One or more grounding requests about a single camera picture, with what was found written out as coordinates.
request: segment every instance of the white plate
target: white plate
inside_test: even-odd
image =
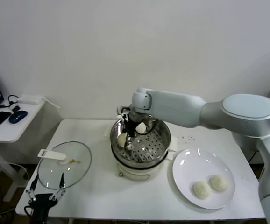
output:
[[[180,192],[192,203],[206,209],[220,209],[227,205],[234,196],[234,176],[229,167],[215,154],[201,149],[187,149],[180,152],[172,167],[174,181]],[[215,191],[210,178],[214,175],[222,175],[228,181],[228,189],[219,193]],[[207,182],[212,194],[205,200],[197,198],[192,186],[198,181]]]

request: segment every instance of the stainless steel pot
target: stainless steel pot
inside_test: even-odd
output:
[[[135,134],[134,149],[127,150],[117,145],[117,138],[122,133],[123,121],[118,120],[110,133],[111,148],[114,156],[122,165],[133,169],[149,169],[160,164],[167,155],[171,142],[171,133],[167,125],[153,117],[143,120],[147,134]]]

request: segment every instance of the glass lid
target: glass lid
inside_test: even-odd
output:
[[[51,151],[65,154],[66,162],[47,158],[40,161],[37,170],[39,181],[49,189],[59,189],[62,173],[66,188],[78,183],[85,176],[92,162],[90,149],[81,142],[64,142]]]

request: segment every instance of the floor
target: floor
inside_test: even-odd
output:
[[[31,176],[36,168],[35,165],[26,165],[25,166],[28,170],[29,175]],[[255,175],[259,177],[262,166],[254,166],[253,169],[255,170]],[[4,173],[0,174],[0,188],[2,195],[0,195],[3,198],[3,196],[6,194],[9,186],[11,185],[11,180],[8,176],[6,176]],[[1,211],[7,211],[14,209],[23,193],[24,189],[17,190],[15,196],[13,197],[11,202],[3,202],[1,207]],[[64,224],[68,223],[68,220],[61,220]],[[7,215],[3,215],[0,224],[29,224],[29,218],[26,216],[20,216],[15,213],[14,210],[7,213]],[[108,221],[108,220],[74,220],[74,224],[137,224],[142,223],[146,224],[146,222],[130,222],[130,221]],[[150,224],[164,224],[165,222],[150,222]],[[178,222],[178,223],[184,223],[184,224],[206,224],[209,222]],[[232,222],[215,222],[216,224],[267,224],[265,220],[251,220],[251,221],[232,221]]]

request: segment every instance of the pot lid handle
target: pot lid handle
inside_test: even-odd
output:
[[[58,160],[61,164],[66,164],[68,162],[66,154],[50,151],[47,149],[41,149],[37,157]]]

